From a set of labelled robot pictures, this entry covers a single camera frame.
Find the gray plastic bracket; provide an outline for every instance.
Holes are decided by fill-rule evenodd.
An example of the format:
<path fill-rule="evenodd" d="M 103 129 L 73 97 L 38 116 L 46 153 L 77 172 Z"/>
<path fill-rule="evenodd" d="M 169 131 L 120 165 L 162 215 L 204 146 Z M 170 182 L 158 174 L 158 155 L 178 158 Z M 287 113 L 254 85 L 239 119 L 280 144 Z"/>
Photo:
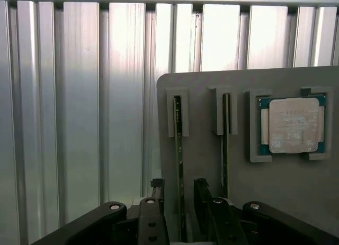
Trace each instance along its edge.
<path fill-rule="evenodd" d="M 212 131 L 216 135 L 224 134 L 224 115 L 222 111 L 222 96 L 228 94 L 230 103 L 230 133 L 238 134 L 238 99 L 237 93 L 230 86 L 209 86 L 211 93 Z"/>
<path fill-rule="evenodd" d="M 168 136 L 174 137 L 174 121 L 173 121 L 173 98 L 175 96 L 181 97 L 181 122 L 182 122 L 182 136 L 189 136 L 189 98 L 187 87 L 167 88 L 167 120 L 168 120 Z"/>
<path fill-rule="evenodd" d="M 257 99 L 272 94 L 270 89 L 249 91 L 249 160 L 250 162 L 271 162 L 272 156 L 258 155 L 258 108 Z"/>
<path fill-rule="evenodd" d="M 308 153 L 309 160 L 325 160 L 331 158 L 332 151 L 332 130 L 333 130 L 333 105 L 334 105 L 334 91 L 333 88 L 328 87 L 302 87 L 301 95 L 309 96 L 312 94 L 325 94 L 326 107 L 325 107 L 325 152 L 324 153 Z"/>

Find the black mechanical arm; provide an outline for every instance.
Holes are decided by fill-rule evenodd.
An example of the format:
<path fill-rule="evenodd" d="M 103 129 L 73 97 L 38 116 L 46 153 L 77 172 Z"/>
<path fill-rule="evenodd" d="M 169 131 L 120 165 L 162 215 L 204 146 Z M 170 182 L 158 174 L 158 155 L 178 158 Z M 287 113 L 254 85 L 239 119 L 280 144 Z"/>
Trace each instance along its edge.
<path fill-rule="evenodd" d="M 169 245 L 164 218 L 164 180 L 153 179 L 152 197 L 129 209 L 108 202 L 64 225 L 33 245 L 142 244 Z M 194 181 L 194 209 L 204 241 L 226 244 L 325 244 L 339 238 L 261 202 L 240 210 L 226 199 L 212 197 L 205 179 Z"/>

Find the corrugated metal wall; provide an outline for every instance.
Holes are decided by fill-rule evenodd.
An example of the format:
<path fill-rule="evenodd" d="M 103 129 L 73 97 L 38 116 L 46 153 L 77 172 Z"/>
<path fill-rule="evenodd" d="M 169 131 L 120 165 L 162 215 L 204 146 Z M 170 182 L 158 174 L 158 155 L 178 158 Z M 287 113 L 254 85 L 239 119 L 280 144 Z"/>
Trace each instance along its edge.
<path fill-rule="evenodd" d="M 0 244 L 160 177 L 167 72 L 339 63 L 337 8 L 0 1 Z"/>

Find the gray mounting plate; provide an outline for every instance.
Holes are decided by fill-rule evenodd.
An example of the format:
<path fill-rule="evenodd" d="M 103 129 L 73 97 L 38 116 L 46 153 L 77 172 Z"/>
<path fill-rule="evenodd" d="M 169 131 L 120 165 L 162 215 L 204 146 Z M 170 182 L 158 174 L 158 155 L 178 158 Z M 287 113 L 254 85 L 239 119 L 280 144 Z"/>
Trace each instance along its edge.
<path fill-rule="evenodd" d="M 216 121 L 217 108 L 211 108 L 211 103 L 215 102 L 213 98 L 218 96 L 211 89 L 218 87 L 230 89 L 231 99 L 235 99 L 231 100 L 230 110 L 233 125 L 230 125 L 232 134 L 229 135 L 229 199 L 239 208 L 249 201 L 262 201 L 339 237 L 339 147 L 331 147 L 331 143 L 339 143 L 339 123 L 335 122 L 339 120 L 338 76 L 338 66 L 161 76 L 157 82 L 160 150 L 166 183 L 165 216 L 167 226 L 171 227 L 171 240 L 176 239 L 174 227 L 178 222 L 175 146 L 174 138 L 169 137 L 168 92 L 186 89 L 184 99 L 188 103 L 182 103 L 182 108 L 188 108 L 182 122 L 186 130 L 183 137 L 185 209 L 194 230 L 193 238 L 197 238 L 194 179 L 206 178 L 212 195 L 221 193 L 222 148 L 216 126 L 222 122 Z M 257 98 L 298 97 L 301 92 L 326 93 L 329 99 L 325 121 L 326 152 L 258 156 Z"/>

